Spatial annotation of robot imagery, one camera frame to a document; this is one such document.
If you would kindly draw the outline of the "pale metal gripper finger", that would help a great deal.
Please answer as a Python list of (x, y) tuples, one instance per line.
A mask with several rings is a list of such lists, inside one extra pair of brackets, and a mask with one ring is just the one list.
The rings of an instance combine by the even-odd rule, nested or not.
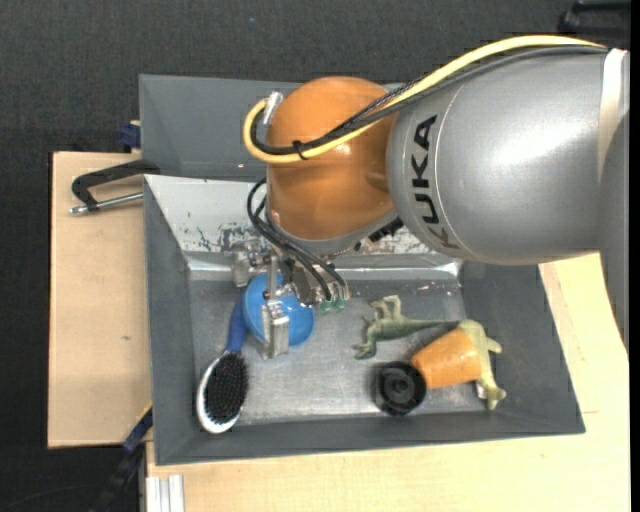
[(262, 355), (265, 359), (273, 359), (289, 351), (290, 318), (281, 301), (268, 300), (261, 307), (263, 328)]
[(232, 280), (237, 287), (247, 286), (252, 277), (264, 267), (266, 252), (258, 239), (237, 242), (232, 246)]

